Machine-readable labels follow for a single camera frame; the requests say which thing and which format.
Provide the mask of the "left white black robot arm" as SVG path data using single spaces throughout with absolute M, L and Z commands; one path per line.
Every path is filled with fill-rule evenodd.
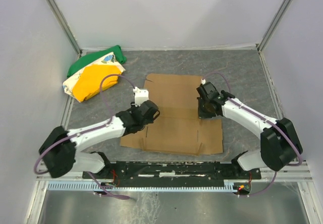
M 39 161 L 53 179 L 69 172 L 98 173 L 108 164 L 99 152 L 85 153 L 84 149 L 109 139 L 135 134 L 152 124 L 159 116 L 158 106 L 147 100 L 140 106 L 116 113 L 111 118 L 79 129 L 55 127 L 39 149 Z

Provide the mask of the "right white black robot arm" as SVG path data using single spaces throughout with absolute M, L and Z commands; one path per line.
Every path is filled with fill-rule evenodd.
M 268 117 L 248 107 L 230 92 L 217 91 L 211 82 L 201 80 L 197 87 L 199 94 L 198 117 L 214 119 L 221 116 L 249 130 L 260 140 L 260 148 L 245 151 L 236 156 L 238 167 L 250 171 L 268 167 L 278 172 L 285 166 L 302 164 L 302 146 L 293 123 L 288 118 L 280 120 Z

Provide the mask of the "brown cardboard box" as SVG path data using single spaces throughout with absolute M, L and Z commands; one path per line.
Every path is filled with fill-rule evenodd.
M 123 147 L 144 151 L 185 155 L 211 155 L 223 152 L 221 120 L 198 117 L 200 76 L 149 74 L 144 88 L 160 115 L 142 131 L 124 136 Z

